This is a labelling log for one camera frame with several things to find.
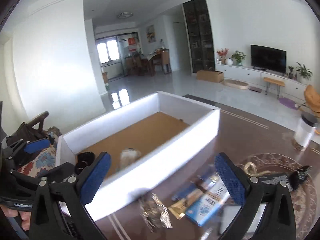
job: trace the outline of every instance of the television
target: television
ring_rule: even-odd
[[[255,68],[286,72],[287,52],[263,46],[251,45],[251,65]]]

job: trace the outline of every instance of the recessed light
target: recessed light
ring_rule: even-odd
[[[119,19],[127,19],[133,16],[133,13],[131,12],[123,12],[121,14],[118,15]]]

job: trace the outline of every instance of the white box side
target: white box side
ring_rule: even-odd
[[[208,114],[212,109],[218,109],[196,100],[172,95],[158,91],[160,100],[160,111],[176,119],[182,119],[185,123],[192,125],[201,117]]]
[[[157,93],[106,113],[63,136],[75,153],[115,134],[124,128],[160,111]]]
[[[220,110],[212,110],[194,125],[101,184],[85,207],[94,221],[116,212],[167,179],[218,134]]]
[[[56,167],[66,162],[70,162],[73,165],[76,165],[76,158],[75,154],[68,147],[68,144],[63,138],[63,135],[61,135],[58,138],[58,145],[56,151]]]

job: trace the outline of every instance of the human hand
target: human hand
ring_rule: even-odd
[[[0,205],[4,215],[6,217],[16,217],[18,216],[17,210],[9,209],[6,206]],[[23,230],[27,231],[30,228],[30,218],[31,218],[31,212],[25,212],[25,211],[19,211],[19,214],[22,219],[21,227]]]

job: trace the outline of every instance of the floral cushion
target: floral cushion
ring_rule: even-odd
[[[45,133],[54,138],[53,145],[43,149],[33,161],[17,169],[18,172],[31,177],[38,177],[45,171],[49,171],[55,167],[57,141],[62,134],[56,127],[49,128]]]

